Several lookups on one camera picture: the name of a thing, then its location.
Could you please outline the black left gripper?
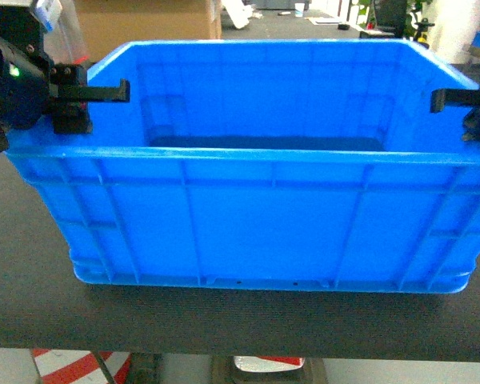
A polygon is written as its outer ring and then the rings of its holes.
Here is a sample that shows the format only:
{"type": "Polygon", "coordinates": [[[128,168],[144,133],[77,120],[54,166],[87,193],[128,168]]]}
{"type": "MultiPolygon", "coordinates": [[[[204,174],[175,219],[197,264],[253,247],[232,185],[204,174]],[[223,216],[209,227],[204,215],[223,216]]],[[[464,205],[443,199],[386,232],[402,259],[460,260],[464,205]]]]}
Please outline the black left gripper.
{"type": "Polygon", "coordinates": [[[43,115],[57,134],[88,134],[88,102],[130,101],[126,79],[85,86],[87,60],[73,3],[0,3],[0,153],[9,131],[28,130],[43,115]]]}

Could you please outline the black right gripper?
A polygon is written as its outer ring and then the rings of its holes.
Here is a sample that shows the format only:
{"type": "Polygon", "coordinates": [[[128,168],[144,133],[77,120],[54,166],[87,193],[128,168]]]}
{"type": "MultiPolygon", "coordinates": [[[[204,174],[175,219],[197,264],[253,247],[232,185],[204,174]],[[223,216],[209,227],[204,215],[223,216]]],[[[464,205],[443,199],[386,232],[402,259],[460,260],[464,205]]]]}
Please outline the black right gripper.
{"type": "Polygon", "coordinates": [[[463,119],[465,137],[480,142],[480,92],[478,90],[439,89],[430,98],[430,112],[440,113],[447,106],[473,107],[463,119]]]}

